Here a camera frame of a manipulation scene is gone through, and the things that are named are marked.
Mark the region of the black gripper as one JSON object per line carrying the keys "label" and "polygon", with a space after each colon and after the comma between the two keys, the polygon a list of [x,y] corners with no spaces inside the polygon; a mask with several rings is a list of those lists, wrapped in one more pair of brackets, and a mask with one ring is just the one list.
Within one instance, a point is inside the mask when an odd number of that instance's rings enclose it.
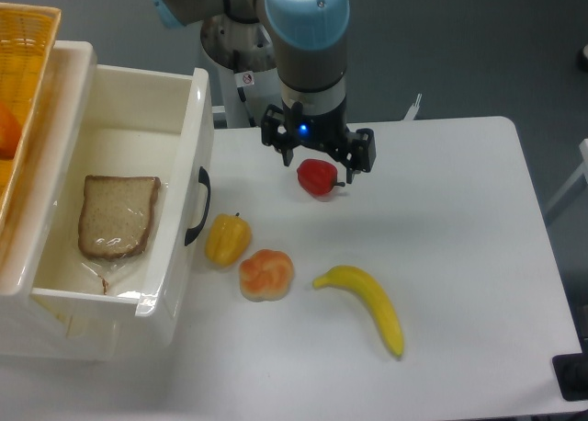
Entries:
{"label": "black gripper", "polygon": [[295,102],[291,108],[269,104],[261,118],[261,141],[282,156],[290,166],[293,150],[303,146],[329,155],[338,155],[345,167],[345,182],[355,175],[369,173],[376,160],[375,133],[370,128],[350,131],[346,126],[346,100],[336,108],[318,115],[308,113],[309,106]]}

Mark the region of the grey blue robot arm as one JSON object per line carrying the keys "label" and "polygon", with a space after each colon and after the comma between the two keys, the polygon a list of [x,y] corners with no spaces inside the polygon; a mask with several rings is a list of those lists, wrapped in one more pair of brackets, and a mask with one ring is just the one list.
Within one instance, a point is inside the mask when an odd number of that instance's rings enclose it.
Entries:
{"label": "grey blue robot arm", "polygon": [[272,49],[281,103],[261,117],[261,141],[290,164],[303,146],[328,154],[346,180],[368,173],[376,160],[374,133],[346,125],[345,73],[349,0],[153,0],[168,27],[226,17],[259,28]]}

